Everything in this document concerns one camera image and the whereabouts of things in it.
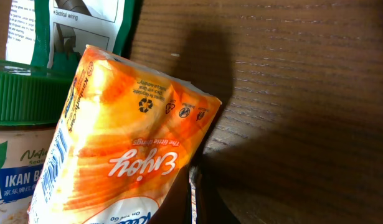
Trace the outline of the orange tissue pack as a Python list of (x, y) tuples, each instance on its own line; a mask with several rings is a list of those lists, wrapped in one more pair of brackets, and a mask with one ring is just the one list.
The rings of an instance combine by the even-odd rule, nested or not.
[(30, 223), (148, 223), (221, 102), (88, 45), (28, 209)]

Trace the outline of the green 3M gloves package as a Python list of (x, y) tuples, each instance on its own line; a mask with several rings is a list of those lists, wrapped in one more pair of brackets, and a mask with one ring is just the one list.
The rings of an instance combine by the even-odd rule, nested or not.
[(74, 73), (88, 45), (121, 55), (138, 0), (12, 0), (5, 59)]

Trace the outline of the green lid glass jar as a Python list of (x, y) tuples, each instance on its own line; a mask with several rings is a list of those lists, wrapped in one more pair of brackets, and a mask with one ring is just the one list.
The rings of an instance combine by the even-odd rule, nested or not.
[(0, 60), (0, 223), (27, 209), (73, 74)]

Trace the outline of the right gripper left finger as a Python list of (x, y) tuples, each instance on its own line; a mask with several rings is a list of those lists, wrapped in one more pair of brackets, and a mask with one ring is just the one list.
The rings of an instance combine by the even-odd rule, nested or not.
[(148, 224), (190, 224), (191, 186), (189, 168), (183, 167), (173, 182), (167, 196)]

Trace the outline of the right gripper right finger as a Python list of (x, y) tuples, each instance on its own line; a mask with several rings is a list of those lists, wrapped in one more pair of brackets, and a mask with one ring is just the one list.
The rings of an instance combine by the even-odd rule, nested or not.
[(219, 195), (210, 177), (200, 169), (196, 174), (197, 224), (240, 224)]

